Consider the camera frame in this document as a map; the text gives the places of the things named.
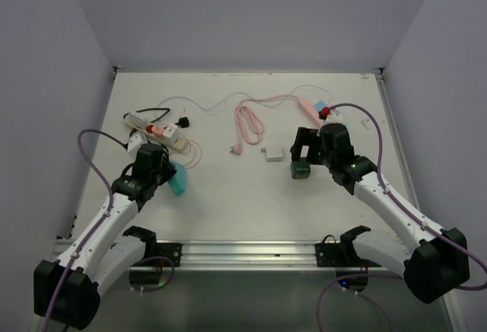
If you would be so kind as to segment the beige power strip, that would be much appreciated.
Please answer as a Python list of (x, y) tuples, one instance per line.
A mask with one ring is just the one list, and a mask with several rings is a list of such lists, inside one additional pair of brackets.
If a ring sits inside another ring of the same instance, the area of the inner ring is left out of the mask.
[(123, 122), (131, 129), (141, 132), (152, 142), (157, 142), (177, 153), (183, 153), (189, 147), (186, 137), (175, 123), (150, 123), (140, 113), (129, 112)]

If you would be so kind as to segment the white charger plug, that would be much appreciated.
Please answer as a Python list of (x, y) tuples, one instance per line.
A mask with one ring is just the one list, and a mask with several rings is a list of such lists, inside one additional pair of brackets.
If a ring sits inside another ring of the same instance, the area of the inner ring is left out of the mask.
[(261, 152), (265, 155), (266, 162), (283, 161), (283, 148), (280, 145), (264, 145), (261, 148)]

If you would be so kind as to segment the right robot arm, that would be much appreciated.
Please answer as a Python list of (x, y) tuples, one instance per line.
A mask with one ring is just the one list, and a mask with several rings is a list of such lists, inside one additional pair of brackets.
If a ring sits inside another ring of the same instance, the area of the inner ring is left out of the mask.
[(401, 276), (412, 294), (427, 304), (469, 280), (464, 234), (433, 222), (401, 197), (377, 165), (355, 154), (344, 125), (298, 128), (290, 153), (294, 179), (307, 178), (313, 165), (325, 166), (336, 184), (374, 210), (398, 237), (383, 238), (359, 225), (341, 234), (337, 244), (316, 244), (317, 253), (340, 267), (362, 260), (378, 264)]

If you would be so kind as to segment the dark green cube plug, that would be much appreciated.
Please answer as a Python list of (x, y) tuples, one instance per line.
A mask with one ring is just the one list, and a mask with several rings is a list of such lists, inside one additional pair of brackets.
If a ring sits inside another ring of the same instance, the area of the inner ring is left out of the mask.
[(306, 161), (291, 162), (291, 177), (295, 180), (308, 179), (311, 173), (310, 164)]

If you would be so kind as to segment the teal triangular socket adapter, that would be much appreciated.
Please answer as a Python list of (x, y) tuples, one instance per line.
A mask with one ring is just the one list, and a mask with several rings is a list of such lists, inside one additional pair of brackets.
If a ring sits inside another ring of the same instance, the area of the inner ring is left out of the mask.
[(185, 166), (178, 161), (171, 161), (170, 163), (174, 166), (176, 173), (171, 179), (169, 179), (168, 184), (170, 189), (173, 191), (173, 194), (175, 196), (180, 196), (186, 192), (187, 171)]

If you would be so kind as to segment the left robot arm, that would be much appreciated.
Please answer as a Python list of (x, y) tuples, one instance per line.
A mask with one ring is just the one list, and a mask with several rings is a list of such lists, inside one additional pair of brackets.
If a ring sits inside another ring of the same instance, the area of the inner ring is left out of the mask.
[(158, 250), (156, 234), (130, 222), (176, 173), (165, 147), (142, 145), (87, 228), (54, 261), (38, 264), (33, 272), (33, 309), (44, 319), (43, 330), (50, 321), (84, 330), (104, 294), (130, 267), (175, 267)]

